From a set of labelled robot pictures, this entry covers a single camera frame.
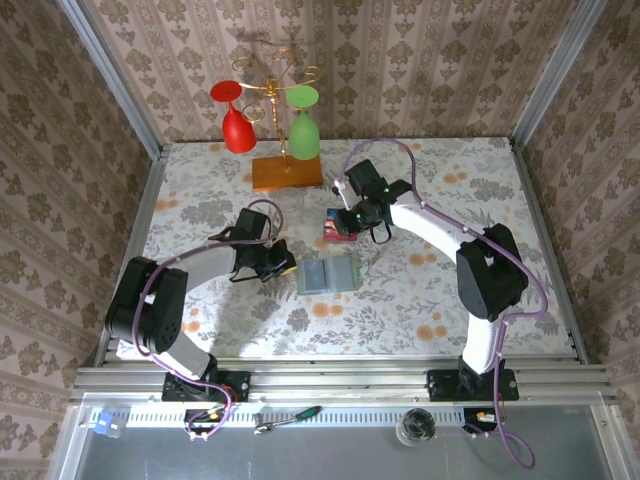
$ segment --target red object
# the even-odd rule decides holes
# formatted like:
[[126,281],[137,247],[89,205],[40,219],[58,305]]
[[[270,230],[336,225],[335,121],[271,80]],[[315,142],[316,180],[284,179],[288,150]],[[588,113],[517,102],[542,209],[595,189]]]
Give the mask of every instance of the red object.
[[242,93],[242,87],[238,82],[226,80],[216,83],[211,89],[211,98],[216,102],[229,104],[229,111],[222,121],[222,135],[224,143],[233,153],[247,153],[256,146],[256,134],[253,125],[236,110],[233,101]]

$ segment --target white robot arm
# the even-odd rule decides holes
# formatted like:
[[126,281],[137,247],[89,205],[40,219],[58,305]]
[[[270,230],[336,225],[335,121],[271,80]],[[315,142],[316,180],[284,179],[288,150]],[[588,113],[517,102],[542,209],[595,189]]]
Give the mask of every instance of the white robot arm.
[[[390,225],[408,230],[447,255],[455,264],[458,294],[469,311],[467,343],[459,362],[461,385],[472,397],[484,398],[490,386],[497,347],[500,314],[520,301],[528,279],[511,261],[484,242],[434,215],[417,201],[403,180],[388,184],[369,160],[345,172],[348,182],[336,180],[334,193],[345,208],[338,211],[337,230],[344,235],[371,232],[376,243],[391,238]],[[384,225],[389,237],[379,242],[374,228]],[[501,224],[485,229],[485,236],[519,257],[511,232]]]
[[[473,241],[471,236],[456,232],[450,225],[423,210],[412,192],[400,195],[390,210],[393,225],[415,233],[454,263],[460,245]],[[489,322],[469,313],[467,344],[462,350],[462,359],[478,375],[488,372],[493,366],[498,325],[498,322]]]
[[[208,239],[205,245],[214,248],[203,248],[198,255],[179,258],[171,268],[163,270],[145,298],[138,324],[138,344],[173,372],[189,379],[200,380],[215,373],[215,358],[181,331],[185,296],[218,276],[235,273],[232,282],[253,278],[266,282],[295,268],[295,259],[284,240],[270,246],[259,243],[268,222],[266,215],[243,208],[235,226]],[[144,285],[159,263],[163,262],[136,257],[127,264],[105,321],[114,337],[134,343],[134,312]],[[255,275],[237,279],[242,268],[253,270]]]

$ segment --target wall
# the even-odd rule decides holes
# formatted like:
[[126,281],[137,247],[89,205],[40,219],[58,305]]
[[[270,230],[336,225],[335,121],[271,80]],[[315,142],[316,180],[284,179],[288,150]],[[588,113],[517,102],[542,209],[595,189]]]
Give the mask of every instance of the wall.
[[[507,136],[574,1],[83,0],[164,142],[215,140],[224,79],[259,83],[234,60],[296,44],[324,71],[314,114],[323,138]],[[256,126],[274,137],[269,118]]]
[[0,2],[0,478],[43,478],[149,169],[53,1]]
[[587,347],[640,453],[640,2],[609,1],[526,154]]

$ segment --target table surface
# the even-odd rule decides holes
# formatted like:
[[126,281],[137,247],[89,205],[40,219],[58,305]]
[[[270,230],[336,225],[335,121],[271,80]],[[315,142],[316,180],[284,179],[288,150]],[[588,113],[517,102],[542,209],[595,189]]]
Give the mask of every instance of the table surface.
[[[232,284],[226,277],[216,278],[185,299],[182,328],[198,346],[216,356],[242,357],[460,354],[468,314],[458,299],[455,266],[442,252],[398,229],[385,245],[375,245],[368,234],[351,244],[323,241],[326,210],[340,207],[330,186],[358,142],[321,142],[322,187],[265,195],[252,191],[251,158],[277,155],[278,142],[259,142],[245,155],[231,154],[221,143],[172,147],[144,256],[166,258],[201,245],[208,236],[233,225],[242,207],[266,197],[282,208],[281,236],[298,261],[353,254],[363,274],[358,291],[314,296],[298,296],[295,275],[265,284],[258,280]],[[523,260],[545,286],[549,312],[541,319],[516,321],[508,330],[505,352],[571,354],[507,140],[412,139],[406,143],[417,159],[417,184],[423,197],[470,227],[507,225]],[[365,158],[389,181],[410,178],[407,154],[396,145],[375,143],[356,161]],[[534,310],[538,300],[529,287],[519,307]],[[137,356],[122,342],[118,355]]]

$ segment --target orange wooden block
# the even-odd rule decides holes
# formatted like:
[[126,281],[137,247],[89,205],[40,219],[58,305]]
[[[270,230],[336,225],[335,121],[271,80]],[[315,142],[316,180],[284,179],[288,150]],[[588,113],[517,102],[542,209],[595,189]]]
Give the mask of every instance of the orange wooden block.
[[282,156],[253,159],[253,191],[270,192],[287,187],[317,187],[322,185],[320,156],[311,160],[296,160],[287,155],[290,170],[285,171]]

